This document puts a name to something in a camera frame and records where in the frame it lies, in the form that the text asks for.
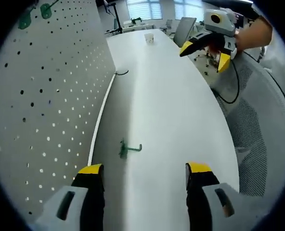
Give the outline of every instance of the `white cup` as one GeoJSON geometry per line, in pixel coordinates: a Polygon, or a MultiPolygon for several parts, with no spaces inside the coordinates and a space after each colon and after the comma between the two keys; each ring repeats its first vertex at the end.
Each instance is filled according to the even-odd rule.
{"type": "Polygon", "coordinates": [[[146,39],[146,43],[153,43],[154,42],[154,34],[152,34],[152,33],[145,34],[144,38],[146,39]]]}

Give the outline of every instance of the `perforated wall panel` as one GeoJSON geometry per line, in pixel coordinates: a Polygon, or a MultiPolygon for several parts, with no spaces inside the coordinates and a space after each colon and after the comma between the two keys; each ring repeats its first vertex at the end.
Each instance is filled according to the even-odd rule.
{"type": "Polygon", "coordinates": [[[0,181],[28,222],[87,165],[115,66],[94,0],[59,1],[0,50],[0,181]]]}

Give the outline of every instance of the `desk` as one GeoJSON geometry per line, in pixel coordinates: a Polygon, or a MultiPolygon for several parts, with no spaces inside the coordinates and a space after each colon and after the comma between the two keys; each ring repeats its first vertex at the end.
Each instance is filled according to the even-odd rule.
{"type": "Polygon", "coordinates": [[[142,30],[142,29],[153,29],[154,25],[150,25],[150,24],[144,24],[144,25],[138,25],[138,26],[130,26],[130,27],[123,27],[122,31],[123,33],[127,33],[127,32],[131,32],[131,31],[135,31],[135,30],[142,30]]]}
{"type": "Polygon", "coordinates": [[[160,30],[107,39],[117,76],[96,139],[104,164],[104,230],[188,231],[185,163],[208,163],[239,191],[236,154],[224,115],[188,57],[160,30]],[[153,33],[147,45],[144,34],[153,33]],[[120,159],[122,138],[141,152],[120,159]]]}

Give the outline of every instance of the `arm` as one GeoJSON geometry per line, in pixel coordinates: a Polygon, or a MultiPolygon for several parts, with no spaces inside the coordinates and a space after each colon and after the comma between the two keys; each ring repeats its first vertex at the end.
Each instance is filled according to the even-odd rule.
{"type": "Polygon", "coordinates": [[[265,18],[259,17],[251,27],[236,34],[235,38],[238,51],[266,46],[272,39],[272,26],[265,18]]]}

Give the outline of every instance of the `black wire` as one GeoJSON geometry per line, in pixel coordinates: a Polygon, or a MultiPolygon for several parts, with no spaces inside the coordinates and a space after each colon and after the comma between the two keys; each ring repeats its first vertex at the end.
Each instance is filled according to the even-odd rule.
{"type": "Polygon", "coordinates": [[[123,76],[123,75],[127,74],[128,72],[129,72],[129,70],[127,70],[125,73],[118,74],[117,71],[116,71],[116,75],[117,75],[117,76],[123,76]]]}
{"type": "Polygon", "coordinates": [[[233,104],[239,97],[239,94],[240,94],[240,79],[239,79],[239,75],[238,75],[238,72],[237,72],[237,69],[235,68],[235,65],[234,65],[234,62],[233,60],[231,60],[232,64],[233,64],[233,68],[235,70],[235,74],[237,76],[237,81],[238,81],[238,92],[237,92],[237,95],[235,96],[235,99],[232,100],[231,102],[228,102],[227,100],[225,100],[217,91],[215,90],[212,90],[214,91],[225,103],[228,103],[228,104],[233,104]]]}

